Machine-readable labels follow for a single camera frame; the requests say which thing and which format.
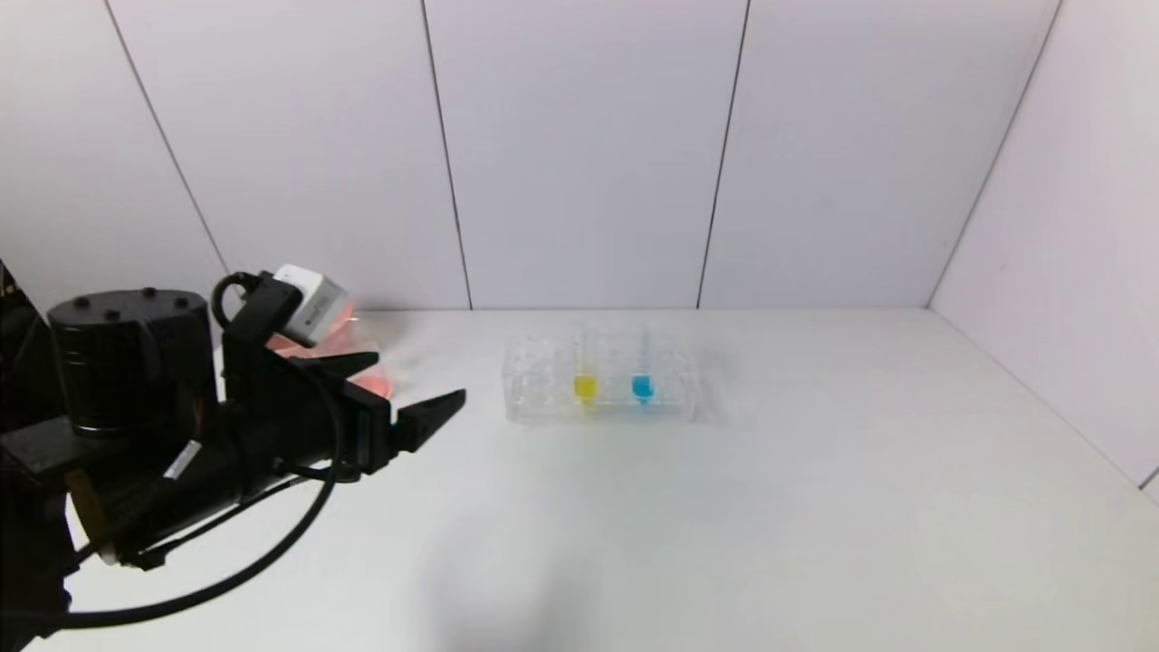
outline white wall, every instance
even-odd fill
[[[1057,0],[752,0],[704,307],[924,306]]]
[[[101,2],[0,3],[0,257],[41,310],[226,272]]]
[[[744,0],[427,0],[476,307],[693,307]]]
[[[112,0],[226,262],[467,307],[421,0]]]
[[[1063,2],[933,307],[1134,482],[1159,466],[1159,3]]]

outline white table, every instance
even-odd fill
[[[583,313],[686,334],[699,423],[508,423],[508,337],[577,316],[366,315],[396,398],[464,412],[234,593],[31,650],[1159,650],[1159,507],[938,315]],[[74,608],[219,579],[315,490],[152,573],[90,564]]]

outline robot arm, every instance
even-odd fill
[[[416,452],[462,408],[459,390],[403,408],[392,423],[387,400],[347,382],[377,354],[286,360],[267,349],[275,334],[315,345],[333,306],[345,301],[321,274],[286,270],[234,273],[214,288],[226,402],[217,398],[202,296],[146,287],[78,296],[49,312],[68,417],[0,437],[0,652],[58,629],[160,617],[240,586],[292,545],[335,483]],[[231,284],[247,291],[233,318],[220,307]],[[328,469],[312,469],[327,460]],[[156,567],[191,539],[176,534],[216,518],[211,529],[301,478],[323,482],[319,499],[279,547],[238,576],[155,608],[67,613],[64,578],[88,555]],[[90,542],[81,551],[64,520],[66,493]]]

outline panel seam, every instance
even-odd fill
[[[728,117],[724,119],[724,139],[721,142],[721,161],[716,168],[716,188],[713,190],[713,208],[708,214],[708,236],[705,239],[705,258],[700,264],[700,284],[697,286],[697,309],[700,309],[700,300],[705,295],[705,276],[708,272],[708,250],[713,243],[713,225],[716,222],[716,203],[721,196],[721,177],[724,174],[724,153],[728,151],[728,135],[732,129],[732,109],[736,105],[736,87],[741,80],[741,60],[744,58],[744,37],[749,31],[749,10],[752,8],[752,0],[744,3],[744,21],[741,23],[741,44],[736,51],[736,69],[732,72],[732,94],[728,101]]]
[[[926,309],[931,314],[936,315],[938,318],[941,318],[942,321],[945,321],[949,325],[950,329],[953,329],[958,336],[962,337],[963,340],[970,343],[971,346],[977,347],[977,350],[981,351],[983,356],[985,356],[986,358],[989,358],[990,361],[993,362],[994,365],[997,365],[998,368],[1001,369],[1007,376],[1009,376],[1011,379],[1014,379],[1015,383],[1018,383],[1019,386],[1021,386],[1023,390],[1026,390],[1038,403],[1041,403],[1048,411],[1050,411],[1051,415],[1054,415],[1055,417],[1057,417],[1058,420],[1062,422],[1064,426],[1066,426],[1072,433],[1074,433],[1076,435],[1078,435],[1078,438],[1080,440],[1083,440],[1084,442],[1086,442],[1086,445],[1089,446],[1091,449],[1094,450],[1100,457],[1102,457],[1102,460],[1108,466],[1110,466],[1111,469],[1114,469],[1115,471],[1117,471],[1118,475],[1121,475],[1128,483],[1131,484],[1131,486],[1136,486],[1135,485],[1135,478],[1132,478],[1130,474],[1128,474],[1122,467],[1118,466],[1118,463],[1116,463],[1114,460],[1111,460],[1110,456],[1107,455],[1106,452],[1103,452],[1101,448],[1099,448],[1094,444],[1094,441],[1092,441],[1091,438],[1088,438],[1086,435],[1086,433],[1084,433],[1083,431],[1080,431],[1073,423],[1071,423],[1070,419],[1067,419],[1062,412],[1059,412],[1058,409],[1056,409],[1050,402],[1048,402],[1045,398],[1043,398],[1042,395],[1040,395],[1037,391],[1035,391],[1034,388],[1032,388],[1030,386],[1028,386],[1026,383],[1026,381],[1023,381],[1018,374],[1015,374],[1008,367],[1006,367],[1006,365],[1003,361],[998,360],[998,358],[996,358],[994,354],[990,353],[990,351],[987,351],[986,347],[979,345],[978,343],[976,343],[974,340],[974,338],[971,338],[970,336],[968,336],[965,334],[965,331],[958,329],[957,323],[954,323],[953,321],[950,321],[950,318],[948,316],[946,316],[945,314],[941,314],[939,312],[934,312],[934,310],[928,309],[928,308],[926,308]],[[1143,481],[1143,484],[1138,485],[1138,489],[1142,490],[1142,489],[1146,488],[1147,483],[1151,482],[1152,479],[1154,479],[1154,477],[1156,477],[1157,474],[1159,474],[1159,469],[1156,469],[1156,472],[1151,474],[1150,478]]]
[[[934,302],[934,296],[938,295],[938,290],[941,284],[946,280],[946,273],[949,271],[950,264],[954,262],[954,256],[957,254],[958,247],[962,246],[962,240],[965,239],[965,232],[970,227],[970,221],[974,219],[975,212],[978,210],[978,204],[982,203],[982,195],[986,191],[986,185],[990,183],[990,177],[994,173],[994,168],[998,167],[998,159],[1003,155],[1003,149],[1006,147],[1006,140],[1009,139],[1011,131],[1014,129],[1014,122],[1018,120],[1018,113],[1022,110],[1022,102],[1026,101],[1026,95],[1030,90],[1030,82],[1034,81],[1034,74],[1038,71],[1038,61],[1042,60],[1043,52],[1047,51],[1047,43],[1050,42],[1050,35],[1055,31],[1055,22],[1058,20],[1058,13],[1063,8],[1063,2],[1065,0],[1058,0],[1055,5],[1055,12],[1050,16],[1050,22],[1047,24],[1047,32],[1042,37],[1042,45],[1038,47],[1038,52],[1034,56],[1034,64],[1030,65],[1030,73],[1026,76],[1026,83],[1022,86],[1022,93],[1019,94],[1018,102],[1014,104],[1014,111],[1011,113],[1011,119],[1006,124],[1006,129],[1003,131],[1003,139],[998,142],[998,148],[994,149],[994,157],[990,161],[990,167],[986,169],[985,176],[982,177],[982,184],[978,186],[978,192],[974,196],[974,202],[970,204],[970,211],[965,215],[965,221],[962,222],[962,228],[957,232],[957,239],[954,241],[954,248],[950,249],[949,256],[946,257],[946,264],[942,265],[941,273],[938,274],[938,281],[934,283],[933,290],[930,291],[930,298],[926,300],[926,308],[932,308]]]
[[[181,178],[181,185],[185,189],[185,195],[189,197],[189,202],[194,205],[194,212],[197,213],[197,219],[202,222],[202,228],[205,229],[205,235],[210,239],[210,244],[213,247],[213,252],[217,255],[218,262],[221,263],[221,269],[228,274],[229,265],[225,261],[225,256],[221,255],[221,247],[218,246],[217,239],[213,237],[213,232],[210,229],[210,225],[205,221],[205,213],[202,212],[201,204],[197,203],[197,197],[194,196],[194,190],[189,186],[189,180],[185,178],[184,170],[181,169],[181,163],[177,162],[177,155],[173,152],[173,145],[169,144],[169,137],[165,133],[165,127],[161,126],[161,119],[156,116],[156,109],[153,108],[153,101],[150,100],[148,93],[145,90],[145,83],[141,81],[140,72],[137,71],[137,64],[133,63],[133,57],[129,52],[129,44],[125,42],[125,35],[121,31],[121,23],[117,22],[116,14],[112,13],[112,6],[109,0],[104,0],[104,9],[109,13],[109,20],[112,21],[112,29],[117,32],[117,41],[121,42],[121,49],[125,53],[125,60],[129,61],[129,69],[133,72],[133,79],[137,80],[137,88],[141,91],[141,97],[145,98],[145,105],[148,107],[148,112],[153,116],[153,124],[156,125],[158,133],[161,134],[161,141],[165,142],[165,149],[169,153],[169,160],[173,162],[174,169],[177,170],[177,177]]]
[[[451,210],[454,213],[454,230],[459,236],[459,259],[462,262],[462,281],[467,286],[467,309],[475,309],[471,295],[471,273],[467,271],[467,249],[462,246],[462,225],[459,221],[459,198],[454,192],[454,174],[451,171],[451,147],[446,142],[446,120],[443,118],[443,97],[438,89],[438,72],[435,69],[435,45],[431,41],[430,19],[427,17],[427,0],[420,2],[423,9],[423,31],[427,35],[427,57],[431,64],[431,83],[435,87],[435,108],[438,110],[438,129],[443,137],[443,160],[446,161],[446,180],[451,186]]]

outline black cable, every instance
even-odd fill
[[[125,563],[146,571],[150,569],[155,569],[158,566],[161,566],[162,564],[165,564],[166,556],[168,556],[174,550],[181,548],[182,545],[185,545],[187,543],[194,541],[195,539],[204,534],[212,532],[217,527],[224,525],[226,521],[229,521],[234,517],[240,515],[242,512],[249,510],[250,507],[257,505],[258,503],[265,500],[267,498],[277,496],[290,488],[296,488],[302,483],[306,483],[309,479],[311,478],[293,478],[291,481],[282,483],[280,485],[268,489],[262,493],[255,496],[254,498],[238,505],[236,507],[226,512],[225,514],[221,514],[220,517],[213,519],[212,521],[209,521],[207,523],[189,533],[188,535],[180,536],[177,539],[167,541],[159,545],[154,545],[148,550],[144,550],[141,552],[132,555],[125,559]]]
[[[345,438],[344,431],[342,428],[342,418],[338,415],[338,409],[334,404],[334,400],[327,394],[326,388],[314,379],[306,374],[305,371],[294,366],[318,390],[322,403],[326,405],[326,410],[330,413],[330,425],[334,428],[334,460],[342,459],[342,444]],[[21,623],[27,629],[31,631],[48,631],[57,629],[90,629],[90,628],[108,628],[115,625],[127,625],[131,623],[141,623],[145,621],[152,621],[154,618],[161,618],[163,616],[169,616],[185,609],[197,607],[224,595],[239,586],[246,584],[247,581],[254,579],[258,573],[269,569],[271,564],[277,562],[283,555],[293,547],[294,543],[301,539],[301,535],[306,534],[309,526],[313,525],[314,519],[322,511],[326,501],[330,498],[330,493],[334,491],[334,485],[337,481],[337,466],[331,464],[329,474],[326,476],[326,481],[322,483],[322,489],[318,491],[318,497],[314,503],[311,504],[309,510],[306,514],[298,521],[298,525],[290,530],[282,541],[277,543],[274,548],[269,550],[265,555],[260,557],[256,562],[246,566],[241,571],[238,571],[228,578],[210,585],[194,593],[182,595],[180,598],[174,598],[173,600],[166,600],[163,602],[158,602],[155,605],[147,605],[145,607],[134,607],[131,609],[118,609],[112,611],[82,611],[73,614],[49,614],[43,611],[2,611],[2,617],[5,623]]]
[[[201,435],[201,404],[195,404],[194,410],[197,413],[198,420],[198,428],[194,434],[194,440],[197,440],[198,435]],[[184,455],[185,450],[187,449],[182,449],[182,452],[174,460],[174,463],[180,460],[182,455]],[[158,504],[166,498],[166,495],[173,488],[177,476],[169,477],[168,474],[166,474],[150,483],[150,485],[145,488],[145,490],[140,492],[138,497],[134,498],[124,510],[122,510],[116,519],[114,519],[114,522],[109,526],[109,532],[104,533],[100,537],[94,537],[80,550],[73,554],[73,556],[68,559],[68,563],[65,565],[64,574],[67,577],[80,570],[79,566],[85,561],[105,545],[114,543],[116,540],[121,539],[121,535],[137,526],[141,517],[152,512]]]
[[[298,476],[305,481],[325,481],[326,475],[330,472],[330,468],[325,469],[311,469],[309,467],[282,467],[278,469],[279,474],[290,474],[291,476]],[[347,464],[338,466],[338,484],[352,484],[357,483],[362,478],[362,471],[351,468]]]
[[[210,294],[210,312],[213,313],[213,318],[218,322],[218,325],[223,329],[229,328],[231,318],[225,315],[225,308],[221,306],[221,300],[225,298],[225,291],[229,288],[229,285],[241,285],[247,291],[254,291],[257,284],[261,283],[262,278],[246,271],[234,271],[233,273],[226,276],[225,278],[218,280],[217,285],[213,285],[213,293]]]

